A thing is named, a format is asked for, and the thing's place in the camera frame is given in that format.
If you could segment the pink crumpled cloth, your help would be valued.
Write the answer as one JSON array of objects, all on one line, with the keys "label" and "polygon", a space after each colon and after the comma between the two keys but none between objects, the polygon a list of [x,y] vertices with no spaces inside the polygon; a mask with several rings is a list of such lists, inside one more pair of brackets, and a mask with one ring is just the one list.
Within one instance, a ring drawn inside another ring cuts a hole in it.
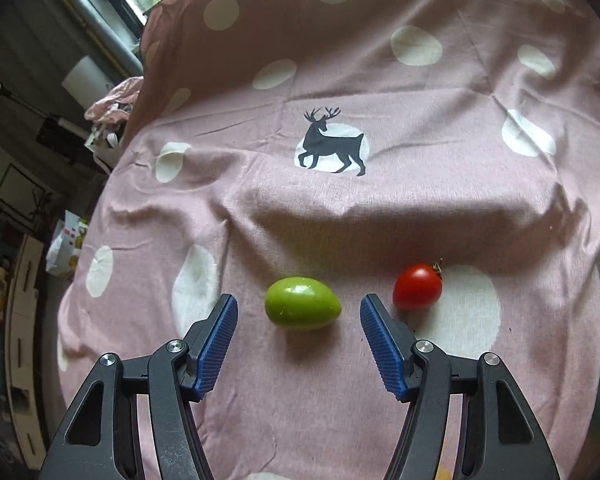
[{"label": "pink crumpled cloth", "polygon": [[140,96],[143,76],[130,77],[117,84],[106,96],[95,101],[84,113],[94,125],[120,125],[127,122]]}]

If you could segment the white shelf unit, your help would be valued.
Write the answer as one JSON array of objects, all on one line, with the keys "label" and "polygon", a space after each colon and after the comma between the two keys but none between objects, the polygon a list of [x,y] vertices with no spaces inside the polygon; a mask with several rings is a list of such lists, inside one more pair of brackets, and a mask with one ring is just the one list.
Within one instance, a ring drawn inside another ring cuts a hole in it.
[{"label": "white shelf unit", "polygon": [[35,287],[43,244],[30,235],[22,239],[9,283],[5,318],[7,399],[24,464],[39,471],[46,455],[38,417],[34,380],[34,334],[38,290]]}]

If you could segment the black floor lamp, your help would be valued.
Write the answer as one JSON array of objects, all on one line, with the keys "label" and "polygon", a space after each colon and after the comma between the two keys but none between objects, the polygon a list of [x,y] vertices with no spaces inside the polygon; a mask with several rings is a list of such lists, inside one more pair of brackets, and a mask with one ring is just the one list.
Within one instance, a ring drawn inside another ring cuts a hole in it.
[{"label": "black floor lamp", "polygon": [[88,133],[68,118],[44,112],[30,104],[0,81],[0,102],[9,102],[22,115],[23,122],[33,130],[37,144],[75,164],[85,148]]}]

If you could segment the pink polka dot cloth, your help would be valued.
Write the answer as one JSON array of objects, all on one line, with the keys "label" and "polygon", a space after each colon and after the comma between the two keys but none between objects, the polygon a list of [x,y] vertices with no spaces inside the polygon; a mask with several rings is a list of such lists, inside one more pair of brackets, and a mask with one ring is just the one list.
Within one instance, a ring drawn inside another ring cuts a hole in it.
[{"label": "pink polka dot cloth", "polygon": [[[219,479],[378,479],[405,408],[358,318],[441,264],[415,330],[499,354],[568,476],[600,377],[600,20],[585,0],[166,0],[124,151],[58,315],[71,400],[222,292],[238,326],[195,408]],[[282,278],[338,297],[284,330]]]}]

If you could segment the colourful paper bag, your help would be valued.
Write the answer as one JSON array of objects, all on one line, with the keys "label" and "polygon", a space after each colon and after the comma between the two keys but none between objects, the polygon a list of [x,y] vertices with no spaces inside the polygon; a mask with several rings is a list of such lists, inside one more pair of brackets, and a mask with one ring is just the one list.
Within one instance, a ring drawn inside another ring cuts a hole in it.
[{"label": "colourful paper bag", "polygon": [[71,278],[82,252],[88,223],[71,211],[56,224],[50,248],[46,252],[45,270],[56,278]]}]

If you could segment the far red cherry tomato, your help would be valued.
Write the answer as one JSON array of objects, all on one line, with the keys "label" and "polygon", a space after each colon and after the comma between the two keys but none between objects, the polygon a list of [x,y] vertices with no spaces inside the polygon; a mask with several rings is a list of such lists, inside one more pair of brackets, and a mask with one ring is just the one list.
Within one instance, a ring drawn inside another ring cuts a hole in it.
[{"label": "far red cherry tomato", "polygon": [[441,297],[443,278],[440,263],[409,266],[396,279],[392,302],[402,311],[422,311],[432,307]]}]

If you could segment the green lime fruit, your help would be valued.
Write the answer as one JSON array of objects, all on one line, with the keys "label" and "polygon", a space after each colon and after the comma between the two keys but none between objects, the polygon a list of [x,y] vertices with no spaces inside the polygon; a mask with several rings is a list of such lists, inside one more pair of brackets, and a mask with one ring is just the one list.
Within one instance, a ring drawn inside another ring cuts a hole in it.
[{"label": "green lime fruit", "polygon": [[282,278],[265,293],[268,319],[284,330],[320,330],[340,317],[342,307],[335,293],[313,278]]}]

